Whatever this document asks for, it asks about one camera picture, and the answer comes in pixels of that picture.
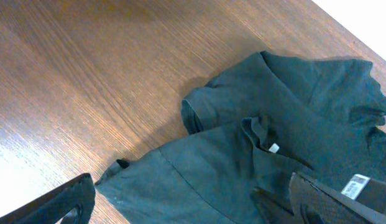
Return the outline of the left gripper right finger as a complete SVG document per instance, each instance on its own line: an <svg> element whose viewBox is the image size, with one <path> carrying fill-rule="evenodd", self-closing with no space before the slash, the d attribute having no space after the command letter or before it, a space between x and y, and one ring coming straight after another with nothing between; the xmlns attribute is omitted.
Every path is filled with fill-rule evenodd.
<svg viewBox="0 0 386 224"><path fill-rule="evenodd" d="M386 182L356 174L337 191L294 173L289 189L293 223L386 224Z"/></svg>

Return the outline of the black Nike t-shirt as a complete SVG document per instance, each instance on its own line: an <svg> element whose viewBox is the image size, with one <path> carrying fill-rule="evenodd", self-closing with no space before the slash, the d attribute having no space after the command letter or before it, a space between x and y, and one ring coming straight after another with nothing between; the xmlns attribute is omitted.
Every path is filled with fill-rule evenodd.
<svg viewBox="0 0 386 224"><path fill-rule="evenodd" d="M386 96L366 60L256 52L182 100L187 136L97 181L131 223L264 223L259 189L288 198L294 172L341 191L386 182Z"/></svg>

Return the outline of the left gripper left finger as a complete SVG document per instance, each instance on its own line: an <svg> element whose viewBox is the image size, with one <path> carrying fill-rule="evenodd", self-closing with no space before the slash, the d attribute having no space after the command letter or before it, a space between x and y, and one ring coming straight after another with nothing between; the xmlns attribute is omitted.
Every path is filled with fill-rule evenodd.
<svg viewBox="0 0 386 224"><path fill-rule="evenodd" d="M89 173L81 174L39 198L0 217L0 224L87 224L95 205L95 189Z"/></svg>

